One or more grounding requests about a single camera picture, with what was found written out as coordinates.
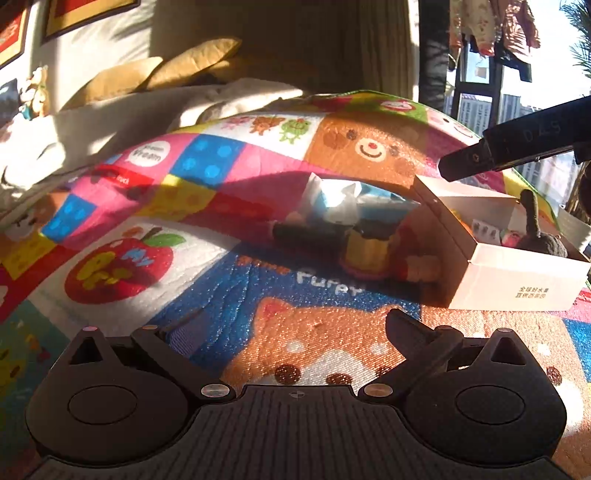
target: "cardboard box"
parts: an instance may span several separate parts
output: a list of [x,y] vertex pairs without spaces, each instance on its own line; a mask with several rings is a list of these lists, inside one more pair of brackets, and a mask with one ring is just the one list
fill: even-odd
[[[422,203],[408,220],[426,254],[441,259],[439,288],[450,309],[568,310],[587,280],[591,264],[565,237],[569,258],[477,242],[451,212],[471,225],[482,220],[525,231],[525,210],[515,197],[442,179],[416,177]],[[543,232],[558,235],[540,219]]]

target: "colorful play mat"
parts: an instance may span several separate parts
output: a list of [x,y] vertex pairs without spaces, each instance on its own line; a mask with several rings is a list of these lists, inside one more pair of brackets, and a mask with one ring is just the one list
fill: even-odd
[[[185,319],[176,348],[238,391],[356,390],[402,360],[384,331],[395,306],[466,336],[515,329],[567,407],[555,460],[591,476],[589,291],[567,313],[449,311],[421,304],[416,284],[361,282],[269,246],[269,221],[297,209],[311,172],[408,194],[416,174],[438,176],[442,155],[477,140],[408,100],[316,96],[163,135],[41,199],[0,238],[0,478],[36,461],[25,406],[84,326],[123,336]],[[516,196],[527,186],[513,171],[467,182]]]

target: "plush toy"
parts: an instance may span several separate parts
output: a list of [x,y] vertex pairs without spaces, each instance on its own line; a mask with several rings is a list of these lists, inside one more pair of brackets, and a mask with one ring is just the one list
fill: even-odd
[[49,115],[49,93],[46,82],[47,65],[35,69],[33,75],[22,86],[20,111],[27,120]]
[[566,257],[567,251],[560,239],[540,230],[538,222],[538,199],[531,190],[522,190],[519,200],[527,214],[526,234],[517,243],[516,248],[541,254]]

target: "cartoon apple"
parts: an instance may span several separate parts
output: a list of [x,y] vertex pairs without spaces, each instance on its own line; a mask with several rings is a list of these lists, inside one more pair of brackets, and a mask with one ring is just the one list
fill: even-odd
[[173,262],[175,245],[185,239],[152,228],[141,239],[122,238],[103,245],[79,261],[66,278],[66,294],[84,304],[134,297],[158,282]]

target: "yellow square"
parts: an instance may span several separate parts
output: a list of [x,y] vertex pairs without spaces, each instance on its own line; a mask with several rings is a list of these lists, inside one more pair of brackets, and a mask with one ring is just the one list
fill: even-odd
[[169,174],[164,177],[152,201],[137,215],[178,222],[203,210],[215,195],[214,190]]
[[33,233],[23,240],[10,254],[2,260],[2,264],[13,280],[25,273],[41,257],[54,249],[56,244],[39,232]]
[[220,120],[212,120],[211,122],[207,122],[206,124],[197,124],[191,125],[190,127],[183,127],[171,132],[172,134],[200,134],[205,129],[208,129],[210,126],[219,123]]

